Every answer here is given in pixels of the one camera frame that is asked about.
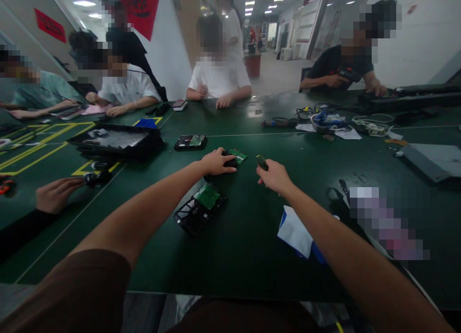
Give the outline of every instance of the red banner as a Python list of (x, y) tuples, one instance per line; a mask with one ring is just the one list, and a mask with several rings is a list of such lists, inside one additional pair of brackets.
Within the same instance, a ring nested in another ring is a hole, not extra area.
[(121, 0), (127, 9), (128, 22), (150, 41), (159, 0)]
[(48, 15), (42, 13), (40, 10), (36, 8), (34, 8), (34, 10), (38, 28), (43, 32), (48, 33), (50, 36), (55, 37), (57, 40), (66, 43), (67, 39), (64, 27), (60, 23), (51, 19)]

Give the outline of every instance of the white t-shirt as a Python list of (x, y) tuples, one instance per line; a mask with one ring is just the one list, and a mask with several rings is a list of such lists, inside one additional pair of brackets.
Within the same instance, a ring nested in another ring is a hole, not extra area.
[(128, 64), (128, 69), (131, 71), (127, 71), (126, 77), (104, 77), (98, 96), (111, 103), (118, 100), (123, 105), (145, 96), (154, 97), (159, 102), (162, 101), (152, 80), (144, 70), (132, 64)]
[[(235, 11), (235, 9), (232, 9), (230, 11), (228, 18), (223, 16), (222, 22), (224, 39), (226, 40), (228, 54), (236, 55), (240, 59), (243, 59), (242, 28), (240, 27), (239, 17), (237, 16), (237, 12)], [(234, 45), (230, 45), (229, 42), (231, 38), (234, 37), (238, 37), (239, 41)]]
[(251, 85), (243, 61), (235, 56), (223, 62), (215, 62), (210, 57), (202, 57), (192, 72), (189, 88), (197, 91), (200, 84), (208, 87), (207, 98), (220, 98)]

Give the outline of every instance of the person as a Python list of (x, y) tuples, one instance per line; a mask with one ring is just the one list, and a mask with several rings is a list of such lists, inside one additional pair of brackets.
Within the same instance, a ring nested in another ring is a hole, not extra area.
[(245, 65), (222, 45), (222, 22), (216, 14), (201, 16), (197, 23), (203, 57), (195, 65), (186, 92), (188, 100), (217, 98), (216, 109), (251, 96)]
[(84, 184), (83, 177), (71, 177), (38, 188), (35, 210), (0, 230), (0, 263), (55, 222), (70, 196)]
[(140, 67), (124, 62), (122, 56), (114, 55), (110, 49), (98, 48), (97, 41), (85, 31), (74, 31), (71, 37), (77, 61), (84, 67), (102, 69), (106, 74), (101, 90), (97, 94), (89, 92), (86, 99), (100, 106), (118, 101), (120, 105), (106, 110), (108, 116), (117, 117), (162, 101), (149, 75)]
[(10, 111), (17, 119), (35, 119), (50, 111), (76, 106), (87, 101), (59, 75), (33, 70), (19, 54), (0, 47), (0, 73), (13, 81), (18, 88), (13, 101), (0, 107)]
[(242, 19), (235, 8), (234, 0), (218, 0), (223, 15), (223, 32), (226, 49), (229, 54), (243, 60)]
[(162, 101), (167, 102), (166, 89), (160, 86), (146, 58), (146, 49), (135, 32), (128, 27), (127, 10), (120, 0), (102, 0), (102, 5), (113, 18), (113, 24), (106, 32), (106, 41), (112, 53), (122, 57), (122, 61), (130, 63), (147, 73), (158, 91)]
[[(146, 244), (204, 175), (237, 171), (224, 167), (235, 156), (223, 151), (214, 150), (117, 208), (0, 323), (0, 331), (119, 332), (130, 274)], [(378, 332), (455, 332), (383, 255), (297, 188), (283, 165), (268, 159), (267, 166), (256, 169), (258, 183), (288, 201)], [(309, 332), (300, 305), (201, 298), (169, 332)]]
[(311, 92), (346, 91), (352, 81), (336, 72), (339, 68), (351, 68), (363, 77), (367, 93), (384, 96), (388, 89), (376, 78), (371, 62), (371, 46), (375, 39), (385, 38), (389, 29), (395, 29), (395, 0), (381, 0), (372, 5), (372, 12), (365, 20), (354, 23), (353, 39), (343, 39), (341, 44), (325, 50), (315, 62), (300, 89)]

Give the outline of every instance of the chair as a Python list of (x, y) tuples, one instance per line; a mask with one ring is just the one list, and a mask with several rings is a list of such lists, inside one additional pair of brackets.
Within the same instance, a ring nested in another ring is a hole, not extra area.
[[(307, 74), (309, 73), (309, 71), (311, 69), (312, 69), (312, 67), (307, 67), (307, 68), (302, 68), (301, 69), (301, 82), (303, 82), (303, 80), (307, 77)], [(299, 93), (302, 93), (303, 91), (308, 91), (308, 90), (299, 89)]]

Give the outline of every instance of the ceiling light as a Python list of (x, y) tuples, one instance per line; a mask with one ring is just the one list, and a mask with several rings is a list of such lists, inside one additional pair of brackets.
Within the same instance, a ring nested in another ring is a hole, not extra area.
[(93, 7), (96, 5), (96, 3), (90, 1), (74, 1), (73, 3), (82, 7)]

